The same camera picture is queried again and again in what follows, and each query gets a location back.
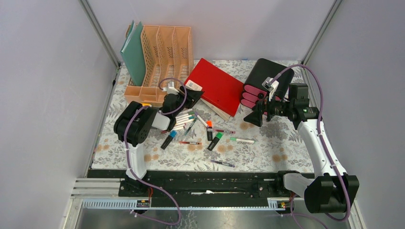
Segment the teal folder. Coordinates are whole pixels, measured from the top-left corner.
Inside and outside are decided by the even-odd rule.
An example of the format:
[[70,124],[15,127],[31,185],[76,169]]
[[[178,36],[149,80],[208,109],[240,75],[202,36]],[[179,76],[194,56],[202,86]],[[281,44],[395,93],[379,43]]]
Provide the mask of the teal folder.
[[146,74],[146,65],[141,43],[142,31],[142,23],[136,24],[132,21],[128,28],[124,44],[120,50],[121,57],[135,86],[142,86]]

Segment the red binder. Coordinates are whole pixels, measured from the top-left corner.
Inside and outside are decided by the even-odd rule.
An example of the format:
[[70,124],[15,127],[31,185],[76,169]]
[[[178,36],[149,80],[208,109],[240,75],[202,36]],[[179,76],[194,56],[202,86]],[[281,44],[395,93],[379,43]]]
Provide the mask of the red binder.
[[235,116],[244,84],[204,58],[194,67],[185,85],[202,91],[202,99],[230,116]]

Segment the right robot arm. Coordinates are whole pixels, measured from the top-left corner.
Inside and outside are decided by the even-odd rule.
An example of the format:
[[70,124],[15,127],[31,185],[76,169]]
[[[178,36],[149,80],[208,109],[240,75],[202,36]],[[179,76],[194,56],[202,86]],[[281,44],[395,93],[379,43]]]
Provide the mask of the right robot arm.
[[309,105],[308,90],[304,83],[291,83],[287,101],[259,89],[243,91],[241,103],[252,109],[244,121],[261,127],[263,116],[267,121],[275,116],[287,117],[305,143],[314,178],[306,178],[297,171],[279,171],[274,183],[276,194],[285,197],[294,192],[304,199],[310,213],[348,213],[359,180],[355,175],[348,175],[335,156],[325,135],[319,109]]

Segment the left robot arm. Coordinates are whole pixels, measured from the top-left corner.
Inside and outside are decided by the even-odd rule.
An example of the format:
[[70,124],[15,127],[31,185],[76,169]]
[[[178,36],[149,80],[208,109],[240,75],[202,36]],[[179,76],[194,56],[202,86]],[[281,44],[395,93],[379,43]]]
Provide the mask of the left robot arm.
[[144,160],[144,142],[151,129],[169,131],[169,140],[174,138],[175,126],[180,123],[180,113],[191,109],[204,94],[201,90],[180,87],[177,94],[164,96],[162,107],[132,101],[114,123],[114,133],[124,144],[127,169],[126,177],[132,179],[130,190],[136,196],[143,196],[148,191],[147,173]]

